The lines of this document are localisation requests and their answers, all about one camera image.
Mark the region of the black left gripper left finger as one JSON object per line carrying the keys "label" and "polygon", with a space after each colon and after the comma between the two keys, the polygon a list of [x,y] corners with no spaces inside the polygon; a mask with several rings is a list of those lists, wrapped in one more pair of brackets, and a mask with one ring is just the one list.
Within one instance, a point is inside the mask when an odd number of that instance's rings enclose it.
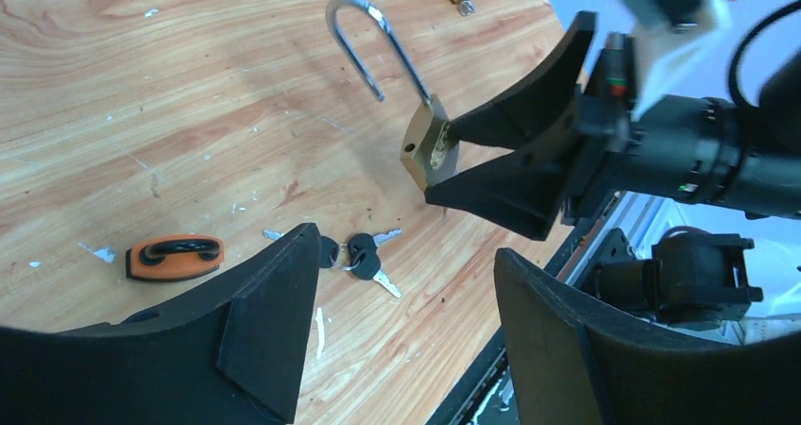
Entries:
{"label": "black left gripper left finger", "polygon": [[249,260],[117,323],[1,330],[5,424],[290,424],[321,236],[300,224]]}

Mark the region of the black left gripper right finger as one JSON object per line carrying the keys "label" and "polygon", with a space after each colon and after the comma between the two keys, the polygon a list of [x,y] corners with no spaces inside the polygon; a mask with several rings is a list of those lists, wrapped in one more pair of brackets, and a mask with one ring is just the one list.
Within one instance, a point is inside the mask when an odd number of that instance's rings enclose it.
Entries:
{"label": "black left gripper right finger", "polygon": [[670,331],[501,248],[494,281],[523,424],[796,424],[800,337],[733,346]]}

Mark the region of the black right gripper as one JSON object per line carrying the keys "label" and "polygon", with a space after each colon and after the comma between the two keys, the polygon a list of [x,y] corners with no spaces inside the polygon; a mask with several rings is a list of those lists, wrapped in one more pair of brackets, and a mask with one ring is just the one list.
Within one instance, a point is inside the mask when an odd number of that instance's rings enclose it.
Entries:
{"label": "black right gripper", "polygon": [[[632,139],[637,80],[632,37],[611,32],[573,100],[595,32],[596,13],[576,13],[532,72],[451,121],[450,135],[459,142],[515,150],[429,187],[427,203],[471,213],[534,241],[548,237],[561,206],[566,225],[602,213],[619,190],[613,168]],[[572,100],[577,132],[549,127]]]}

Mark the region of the orange black Opel padlock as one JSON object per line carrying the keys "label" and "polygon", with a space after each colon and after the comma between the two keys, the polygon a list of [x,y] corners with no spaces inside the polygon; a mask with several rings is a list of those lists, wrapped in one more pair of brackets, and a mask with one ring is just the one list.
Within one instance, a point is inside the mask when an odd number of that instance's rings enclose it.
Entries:
{"label": "orange black Opel padlock", "polygon": [[211,274],[225,260],[224,243],[202,234],[149,239],[126,252],[126,277],[133,281],[177,282]]}

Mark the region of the black-headed key bunch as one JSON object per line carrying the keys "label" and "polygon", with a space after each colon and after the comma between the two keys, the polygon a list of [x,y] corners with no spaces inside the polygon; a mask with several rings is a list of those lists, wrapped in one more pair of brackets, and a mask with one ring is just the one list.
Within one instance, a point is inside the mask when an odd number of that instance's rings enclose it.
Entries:
{"label": "black-headed key bunch", "polygon": [[349,272],[360,281],[375,281],[394,298],[401,298],[401,290],[382,270],[378,248],[398,236],[402,229],[390,229],[382,233],[356,233],[346,243],[337,243],[331,237],[321,237],[319,267],[338,268]]}

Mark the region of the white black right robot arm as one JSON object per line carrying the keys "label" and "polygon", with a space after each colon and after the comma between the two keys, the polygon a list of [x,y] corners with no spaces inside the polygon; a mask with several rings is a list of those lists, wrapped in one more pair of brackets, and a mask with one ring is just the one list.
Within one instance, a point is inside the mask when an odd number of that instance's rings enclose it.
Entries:
{"label": "white black right robot arm", "polygon": [[[585,87],[576,79],[596,31],[577,13],[554,51],[528,76],[450,123],[448,141],[505,154],[426,187],[428,203],[482,217],[527,238],[554,222],[595,218],[618,191],[742,211],[748,219],[800,215],[800,60],[741,94],[739,45],[728,99],[667,94],[644,113],[641,36],[611,33]],[[588,295],[677,326],[737,319],[762,300],[747,281],[734,235],[686,231],[636,261],[608,242],[579,277]]]}

